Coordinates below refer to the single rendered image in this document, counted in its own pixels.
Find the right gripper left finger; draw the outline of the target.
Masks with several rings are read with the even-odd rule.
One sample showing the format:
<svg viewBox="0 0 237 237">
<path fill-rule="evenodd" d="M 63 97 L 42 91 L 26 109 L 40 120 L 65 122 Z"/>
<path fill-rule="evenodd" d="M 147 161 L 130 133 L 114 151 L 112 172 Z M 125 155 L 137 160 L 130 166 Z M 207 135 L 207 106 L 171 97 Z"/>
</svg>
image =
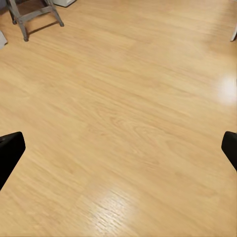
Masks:
<svg viewBox="0 0 237 237">
<path fill-rule="evenodd" d="M 22 132 L 0 137 L 0 191 L 26 149 Z"/>
</svg>

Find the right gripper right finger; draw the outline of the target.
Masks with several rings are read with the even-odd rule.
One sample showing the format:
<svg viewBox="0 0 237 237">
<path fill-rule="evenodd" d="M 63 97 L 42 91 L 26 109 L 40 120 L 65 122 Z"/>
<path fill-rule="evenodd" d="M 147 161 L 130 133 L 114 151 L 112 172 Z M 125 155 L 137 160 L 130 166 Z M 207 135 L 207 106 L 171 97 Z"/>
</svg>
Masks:
<svg viewBox="0 0 237 237">
<path fill-rule="evenodd" d="M 237 133 L 226 131 L 221 148 L 237 171 Z"/>
</svg>

